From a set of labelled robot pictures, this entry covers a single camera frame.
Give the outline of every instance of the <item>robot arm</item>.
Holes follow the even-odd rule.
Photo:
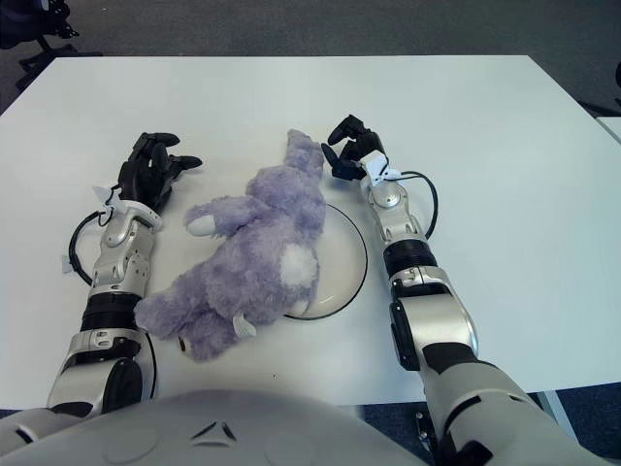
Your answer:
[[[171,184],[183,170],[202,163],[196,157],[169,155],[166,148],[178,142],[172,134],[144,133],[123,163],[112,194],[95,189],[106,198],[107,212],[99,216],[108,217],[92,280],[70,247],[72,266],[90,282],[80,332],[71,340],[47,408],[0,421],[0,457],[74,423],[152,397],[154,353],[148,334],[136,326],[134,307],[145,295],[155,232],[162,226],[158,213],[171,195]]]
[[[501,369],[476,358],[474,323],[409,212],[408,194],[397,181],[401,172],[389,167],[379,137],[358,118],[347,117],[328,142],[343,137],[354,140],[344,154],[337,157],[327,145],[324,154],[334,176],[362,180],[390,281],[395,348],[401,365],[424,383],[436,462],[606,464],[565,435]],[[345,163],[350,170],[343,173]]]

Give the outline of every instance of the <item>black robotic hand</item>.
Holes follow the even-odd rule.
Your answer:
[[[330,146],[348,138],[341,155],[336,155]],[[342,180],[362,180],[367,174],[358,161],[374,150],[384,152],[379,136],[365,128],[362,120],[354,115],[346,117],[328,137],[328,144],[322,144],[323,154],[332,166],[332,176]]]
[[[183,170],[203,162],[198,157],[169,155],[166,148],[179,143],[170,133],[143,133],[118,174],[118,197],[138,201],[160,212],[166,205],[171,184]]]

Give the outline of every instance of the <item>stuffed animal ear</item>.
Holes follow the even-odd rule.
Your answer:
[[[323,151],[321,145],[297,129],[288,133],[287,154],[284,164],[296,168],[312,177],[323,173]]]

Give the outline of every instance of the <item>white patch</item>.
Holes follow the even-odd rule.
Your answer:
[[[291,287],[310,288],[317,269],[317,260],[309,248],[287,245],[280,260],[280,281]]]
[[[293,308],[291,308],[291,311],[289,311],[287,314],[290,316],[294,316],[294,317],[301,317],[305,314],[308,307],[309,307],[308,301],[302,301],[302,300],[296,301],[295,304],[293,305]]]
[[[215,233],[213,216],[200,216],[187,224],[187,231],[192,236],[211,236]]]

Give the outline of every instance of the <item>white sticker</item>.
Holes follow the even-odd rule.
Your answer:
[[[240,338],[256,337],[256,328],[244,318],[243,314],[233,317],[233,328]]]
[[[60,260],[61,260],[61,263],[62,263],[62,273],[63,274],[68,274],[69,272],[73,272],[74,271],[74,268],[71,265],[71,262],[69,262],[69,256],[68,255],[62,254],[60,256]]]

